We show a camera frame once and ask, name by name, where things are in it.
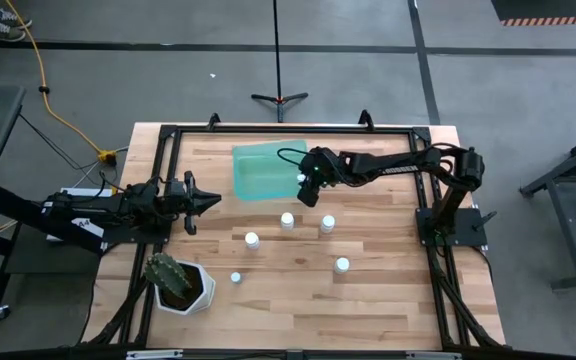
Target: plastic bin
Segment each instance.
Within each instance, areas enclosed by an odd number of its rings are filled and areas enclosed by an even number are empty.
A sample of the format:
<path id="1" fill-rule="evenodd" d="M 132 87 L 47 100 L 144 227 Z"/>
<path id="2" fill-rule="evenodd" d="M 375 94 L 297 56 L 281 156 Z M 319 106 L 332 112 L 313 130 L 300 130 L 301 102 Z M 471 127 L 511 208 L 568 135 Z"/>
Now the plastic bin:
<path id="1" fill-rule="evenodd" d="M 244 201 L 296 197 L 299 168 L 277 156 L 277 150 L 307 151 L 304 140 L 236 146 L 232 151 L 235 195 Z M 301 162 L 303 154 L 286 151 L 282 156 Z"/>

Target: light stand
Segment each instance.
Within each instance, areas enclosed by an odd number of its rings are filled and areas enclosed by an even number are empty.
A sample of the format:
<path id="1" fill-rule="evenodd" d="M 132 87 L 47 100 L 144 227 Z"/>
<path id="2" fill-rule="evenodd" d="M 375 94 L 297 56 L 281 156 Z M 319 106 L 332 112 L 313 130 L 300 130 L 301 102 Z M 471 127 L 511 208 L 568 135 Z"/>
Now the light stand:
<path id="1" fill-rule="evenodd" d="M 252 94 L 250 95 L 251 98 L 255 100 L 265 100 L 270 101 L 271 103 L 275 104 L 277 107 L 277 122 L 283 123 L 284 122 L 284 105 L 291 100 L 296 99 L 305 99 L 308 97 L 308 93 L 300 93 L 296 95 L 290 95 L 283 97 L 281 96 L 281 69 L 279 65 L 279 29 L 277 26 L 277 0 L 272 1 L 272 10 L 274 15 L 275 21 L 275 60 L 277 66 L 277 97 L 270 97 L 265 95 L 258 95 Z"/>

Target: cactus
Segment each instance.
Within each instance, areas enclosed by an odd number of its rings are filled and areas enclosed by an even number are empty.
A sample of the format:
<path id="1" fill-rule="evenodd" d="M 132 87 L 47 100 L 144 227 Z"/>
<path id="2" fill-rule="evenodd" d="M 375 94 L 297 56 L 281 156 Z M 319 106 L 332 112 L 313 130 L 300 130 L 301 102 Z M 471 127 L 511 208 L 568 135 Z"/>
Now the cactus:
<path id="1" fill-rule="evenodd" d="M 168 290 L 181 299 L 185 298 L 184 291 L 192 288 L 181 265 L 164 253 L 148 258 L 144 275 L 160 289 Z"/>

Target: soil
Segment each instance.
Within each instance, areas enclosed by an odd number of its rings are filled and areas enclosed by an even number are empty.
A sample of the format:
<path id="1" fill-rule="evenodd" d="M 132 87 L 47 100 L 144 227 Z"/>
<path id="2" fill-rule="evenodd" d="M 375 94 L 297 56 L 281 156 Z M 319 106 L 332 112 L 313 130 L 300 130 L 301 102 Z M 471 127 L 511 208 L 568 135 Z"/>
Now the soil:
<path id="1" fill-rule="evenodd" d="M 179 265 L 181 265 L 181 267 L 186 272 L 186 278 L 192 287 L 184 291 L 184 299 L 179 298 L 170 291 L 163 290 L 161 288 L 159 289 L 159 295 L 163 305 L 175 310 L 186 311 L 190 305 L 197 301 L 201 293 L 204 291 L 204 285 L 201 281 L 201 273 L 199 272 L 199 269 L 186 264 L 180 263 Z"/>

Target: shoe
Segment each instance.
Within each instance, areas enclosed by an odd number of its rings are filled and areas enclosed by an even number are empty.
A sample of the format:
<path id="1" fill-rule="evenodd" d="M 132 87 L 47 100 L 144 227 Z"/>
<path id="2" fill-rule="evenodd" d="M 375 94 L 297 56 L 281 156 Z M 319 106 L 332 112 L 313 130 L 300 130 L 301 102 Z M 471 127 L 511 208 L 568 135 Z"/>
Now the shoe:
<path id="1" fill-rule="evenodd" d="M 8 25 L 0 23 L 0 40 L 6 42 L 17 42 L 21 41 L 26 37 L 26 33 L 23 30 L 11 28 Z"/>
<path id="2" fill-rule="evenodd" d="M 32 19 L 25 18 L 24 16 L 21 17 L 26 27 L 30 27 L 32 25 Z M 23 26 L 19 23 L 19 18 L 17 15 L 11 11 L 4 10 L 0 7 L 0 23 L 10 26 L 13 29 L 20 29 L 23 30 Z"/>

